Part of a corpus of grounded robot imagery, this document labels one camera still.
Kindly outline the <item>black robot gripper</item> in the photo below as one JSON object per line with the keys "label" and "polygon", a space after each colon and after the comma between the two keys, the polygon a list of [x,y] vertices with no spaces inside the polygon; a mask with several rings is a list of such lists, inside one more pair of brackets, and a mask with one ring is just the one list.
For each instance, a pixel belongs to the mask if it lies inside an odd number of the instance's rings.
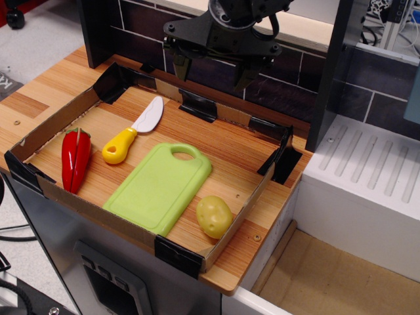
{"label": "black robot gripper", "polygon": [[288,11],[290,1],[209,1],[201,16],[164,25],[163,47],[173,54],[175,75],[183,81],[193,58],[239,63],[234,91],[247,88],[263,66],[280,55],[275,42],[280,26],[276,14]]}

